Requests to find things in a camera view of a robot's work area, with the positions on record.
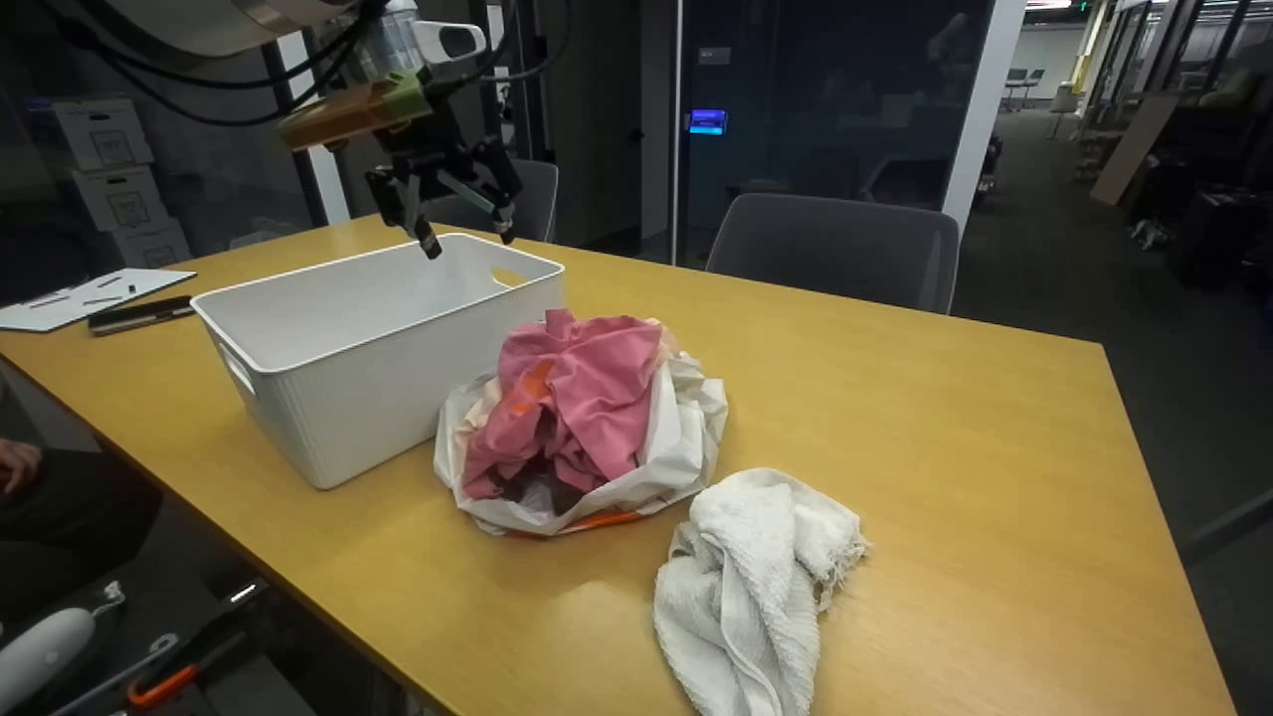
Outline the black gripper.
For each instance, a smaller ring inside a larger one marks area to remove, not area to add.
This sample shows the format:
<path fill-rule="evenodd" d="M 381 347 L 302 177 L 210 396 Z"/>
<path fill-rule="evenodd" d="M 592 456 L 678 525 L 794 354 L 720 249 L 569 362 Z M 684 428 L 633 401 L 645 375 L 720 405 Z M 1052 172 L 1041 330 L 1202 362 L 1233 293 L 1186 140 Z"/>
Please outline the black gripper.
<path fill-rule="evenodd" d="M 423 114 L 402 128 L 378 132 L 381 164 L 366 172 L 373 205 L 391 226 L 402 226 L 426 258 L 440 253 L 440 242 L 423 216 L 423 200 L 459 196 L 485 212 L 497 237 L 516 234 L 516 168 L 497 135 L 471 140 L 455 114 Z"/>

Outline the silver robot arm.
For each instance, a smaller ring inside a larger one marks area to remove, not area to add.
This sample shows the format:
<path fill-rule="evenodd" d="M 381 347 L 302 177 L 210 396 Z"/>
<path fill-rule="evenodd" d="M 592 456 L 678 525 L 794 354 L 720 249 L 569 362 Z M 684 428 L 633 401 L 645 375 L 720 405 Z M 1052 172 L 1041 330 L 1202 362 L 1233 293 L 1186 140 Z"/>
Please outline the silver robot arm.
<path fill-rule="evenodd" d="M 264 91 L 316 75 L 300 99 L 255 114 L 255 128 L 275 122 L 291 152 L 373 135 L 385 148 L 385 164 L 366 172 L 373 205 L 430 258 L 440 253 L 426 216 L 432 188 L 515 237 L 523 173 L 497 135 L 471 140 L 448 107 L 459 91 L 483 84 L 483 72 L 455 75 L 455 62 L 488 53 L 478 22 L 423 18 L 414 6 L 397 10 L 395 0 L 77 0 L 77 10 L 47 4 L 43 15 L 73 49 L 104 58 L 175 114 L 188 107 L 145 75 L 202 91 Z M 195 75 L 195 62 L 316 29 L 332 29 L 336 39 L 300 68 L 264 80 Z"/>

